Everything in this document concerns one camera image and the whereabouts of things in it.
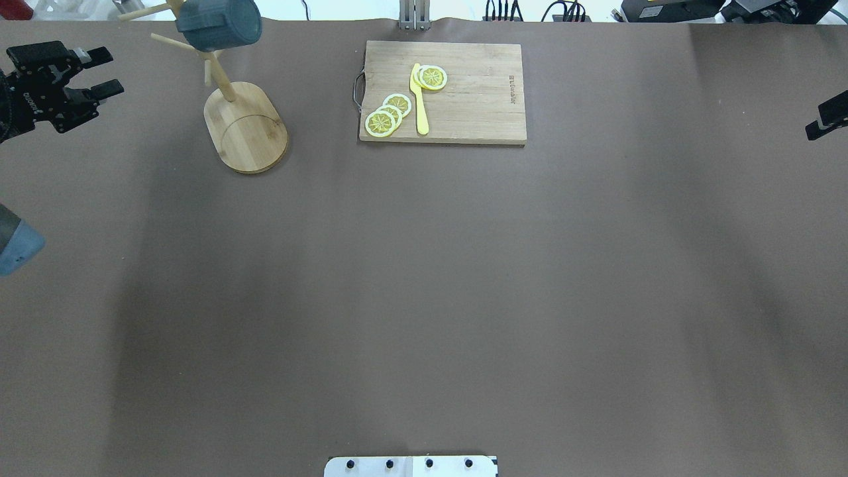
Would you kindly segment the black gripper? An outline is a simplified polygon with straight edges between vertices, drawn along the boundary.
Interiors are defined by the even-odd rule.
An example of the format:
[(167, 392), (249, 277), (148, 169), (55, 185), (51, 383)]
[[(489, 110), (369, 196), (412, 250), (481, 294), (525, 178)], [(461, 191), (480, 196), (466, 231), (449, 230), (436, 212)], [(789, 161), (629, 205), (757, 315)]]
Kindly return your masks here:
[(2, 141), (32, 132), (40, 121), (69, 132), (97, 117), (100, 103), (125, 91), (118, 79), (87, 89), (68, 86), (82, 70), (114, 60), (106, 46), (69, 49), (51, 40), (10, 46), (6, 54), (13, 69), (2, 73)]

